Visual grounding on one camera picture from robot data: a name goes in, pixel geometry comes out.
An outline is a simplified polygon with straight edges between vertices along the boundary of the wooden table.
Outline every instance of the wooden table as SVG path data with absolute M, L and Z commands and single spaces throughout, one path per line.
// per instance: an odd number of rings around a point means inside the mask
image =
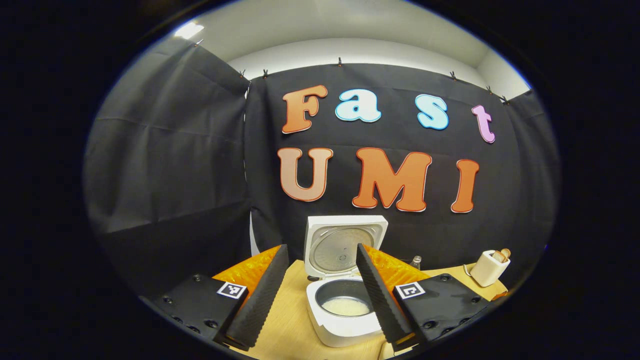
M 469 271 L 475 264 L 467 265 Z M 507 289 L 498 281 L 481 288 L 465 274 L 462 266 L 439 270 L 425 270 L 427 275 L 451 274 L 457 280 L 491 301 Z M 307 311 L 307 274 L 304 262 L 296 260 L 285 273 L 282 285 L 273 301 L 260 336 L 249 351 L 231 349 L 260 360 L 376 360 L 390 346 L 383 334 L 373 340 L 350 347 L 332 348 L 317 337 Z

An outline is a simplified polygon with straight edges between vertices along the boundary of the white rice cooker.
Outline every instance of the white rice cooker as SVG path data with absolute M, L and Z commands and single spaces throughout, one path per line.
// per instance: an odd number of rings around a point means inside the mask
M 382 334 L 356 266 L 359 243 L 380 249 L 387 221 L 380 215 L 308 217 L 305 270 L 309 317 L 320 340 L 347 347 Z

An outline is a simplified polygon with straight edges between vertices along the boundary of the ceiling light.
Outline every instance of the ceiling light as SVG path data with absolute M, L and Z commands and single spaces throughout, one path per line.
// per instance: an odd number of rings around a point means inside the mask
M 199 33 L 202 29 L 204 29 L 204 26 L 196 25 L 196 23 L 192 21 L 189 24 L 186 24 L 185 26 L 179 28 L 178 31 L 175 32 L 175 36 L 189 39 L 193 35 Z

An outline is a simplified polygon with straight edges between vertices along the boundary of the black curtain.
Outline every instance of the black curtain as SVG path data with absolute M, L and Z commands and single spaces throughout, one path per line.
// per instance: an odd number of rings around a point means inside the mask
M 307 119 L 306 131 L 283 134 L 287 116 L 282 97 L 293 91 L 324 85 L 319 111 Z M 339 95 L 366 89 L 377 96 L 381 118 L 365 123 L 342 121 L 335 114 Z M 419 124 L 415 98 L 428 94 L 447 105 L 443 130 Z M 259 250 L 289 244 L 291 259 L 303 258 L 306 217 L 312 215 L 383 215 L 388 231 L 381 246 L 400 259 L 421 255 L 426 268 L 475 262 L 488 249 L 512 250 L 504 276 L 507 286 L 523 278 L 544 248 L 557 207 L 559 176 L 556 143 L 540 107 L 530 97 L 503 104 L 489 91 L 449 76 L 423 70 L 376 64 L 321 65 L 270 74 L 252 80 L 246 105 L 244 133 L 246 175 L 252 196 L 253 230 Z M 491 115 L 495 141 L 483 140 L 471 109 L 484 106 Z M 298 184 L 312 182 L 314 147 L 333 150 L 328 160 L 324 195 L 313 202 L 290 198 L 280 185 L 282 147 L 303 152 L 298 160 Z M 385 209 L 377 196 L 373 209 L 356 208 L 362 164 L 356 151 L 378 147 L 397 171 L 410 152 L 432 157 L 426 176 L 425 211 Z M 456 162 L 478 162 L 470 213 L 453 213 L 460 173 Z
M 96 114 L 86 207 L 103 249 L 140 295 L 250 256 L 248 85 L 204 48 L 168 38 L 132 62 Z

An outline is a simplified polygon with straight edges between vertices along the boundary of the ceiling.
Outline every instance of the ceiling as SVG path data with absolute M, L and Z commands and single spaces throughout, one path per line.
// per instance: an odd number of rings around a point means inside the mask
M 240 0 L 195 19 L 191 40 L 224 61 L 320 38 L 370 38 L 421 47 L 476 68 L 489 47 L 403 0 Z

